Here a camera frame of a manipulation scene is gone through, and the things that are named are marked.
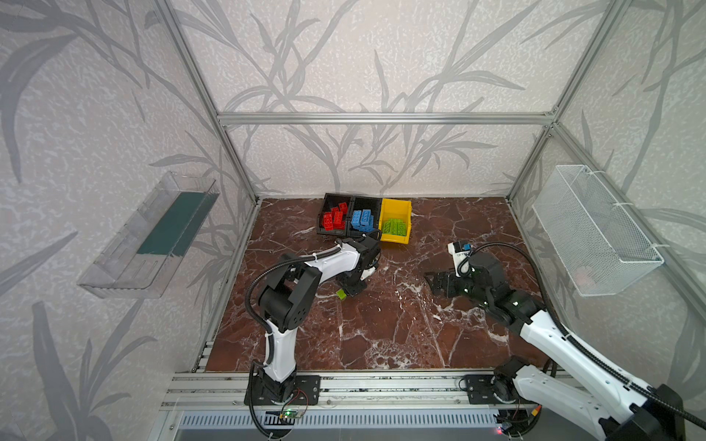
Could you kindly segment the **blue lego brick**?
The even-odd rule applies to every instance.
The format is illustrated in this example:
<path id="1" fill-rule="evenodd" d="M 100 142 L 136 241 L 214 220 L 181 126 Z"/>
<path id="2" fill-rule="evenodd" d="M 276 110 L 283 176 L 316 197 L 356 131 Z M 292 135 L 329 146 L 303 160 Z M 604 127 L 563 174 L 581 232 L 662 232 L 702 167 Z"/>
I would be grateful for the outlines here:
<path id="1" fill-rule="evenodd" d="M 375 229 L 374 218 L 370 209 L 356 209 L 350 220 L 351 227 L 362 233 L 370 233 Z"/>

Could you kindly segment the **red lego brick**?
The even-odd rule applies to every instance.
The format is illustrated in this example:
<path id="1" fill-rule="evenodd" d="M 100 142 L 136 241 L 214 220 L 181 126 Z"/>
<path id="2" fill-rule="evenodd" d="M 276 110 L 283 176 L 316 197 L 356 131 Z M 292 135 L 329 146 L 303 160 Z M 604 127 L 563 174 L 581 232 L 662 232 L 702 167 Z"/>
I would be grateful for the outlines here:
<path id="1" fill-rule="evenodd" d="M 349 207 L 347 202 L 333 206 L 329 211 L 324 211 L 321 216 L 321 225 L 326 232 L 343 232 L 346 229 L 346 217 Z"/>

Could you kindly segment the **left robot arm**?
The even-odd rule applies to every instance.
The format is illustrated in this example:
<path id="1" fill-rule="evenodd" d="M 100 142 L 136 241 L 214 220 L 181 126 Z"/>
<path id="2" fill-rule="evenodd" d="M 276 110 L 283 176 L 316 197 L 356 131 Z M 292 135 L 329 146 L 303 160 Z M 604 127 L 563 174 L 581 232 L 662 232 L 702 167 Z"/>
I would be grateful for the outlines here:
<path id="1" fill-rule="evenodd" d="M 379 266 L 381 239 L 382 232 L 374 230 L 358 239 L 338 239 L 318 253 L 283 255 L 252 282 L 245 306 L 265 331 L 266 359 L 258 374 L 271 391 L 288 393 L 295 382 L 297 330 L 319 286 L 333 279 L 349 297 L 364 292 Z"/>

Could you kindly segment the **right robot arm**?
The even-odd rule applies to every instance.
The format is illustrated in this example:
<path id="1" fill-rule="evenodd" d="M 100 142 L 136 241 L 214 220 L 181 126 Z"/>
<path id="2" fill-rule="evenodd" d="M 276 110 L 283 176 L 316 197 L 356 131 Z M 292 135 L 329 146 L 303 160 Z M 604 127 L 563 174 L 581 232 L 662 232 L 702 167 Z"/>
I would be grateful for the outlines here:
<path id="1" fill-rule="evenodd" d="M 466 298 L 513 334 L 546 354 L 544 369 L 513 356 L 494 370 L 500 402 L 532 402 L 597 440 L 683 440 L 686 425 L 704 428 L 667 385 L 630 374 L 569 331 L 553 307 L 507 282 L 499 260 L 483 250 L 450 250 L 453 270 L 424 275 L 435 295 Z"/>

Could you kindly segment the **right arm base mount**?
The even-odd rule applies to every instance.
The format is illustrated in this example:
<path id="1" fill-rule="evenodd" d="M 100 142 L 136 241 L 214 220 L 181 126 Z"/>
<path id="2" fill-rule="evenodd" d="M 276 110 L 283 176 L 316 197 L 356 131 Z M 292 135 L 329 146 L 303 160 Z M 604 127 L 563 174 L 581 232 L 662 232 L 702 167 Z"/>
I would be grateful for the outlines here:
<path id="1" fill-rule="evenodd" d="M 458 381 L 458 387 L 466 393 L 469 404 L 533 404 L 518 395 L 510 380 L 499 380 L 492 373 L 465 375 Z"/>

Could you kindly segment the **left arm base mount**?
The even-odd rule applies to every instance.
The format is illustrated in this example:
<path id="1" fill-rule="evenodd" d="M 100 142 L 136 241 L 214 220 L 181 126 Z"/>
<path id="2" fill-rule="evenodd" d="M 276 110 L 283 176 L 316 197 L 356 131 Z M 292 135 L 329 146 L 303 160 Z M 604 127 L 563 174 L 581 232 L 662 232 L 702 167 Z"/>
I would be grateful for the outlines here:
<path id="1" fill-rule="evenodd" d="M 322 378 L 317 375 L 292 374 L 284 382 L 276 382 L 265 374 L 248 380 L 245 405 L 266 406 L 285 404 L 294 399 L 295 404 L 316 405 L 322 390 Z"/>

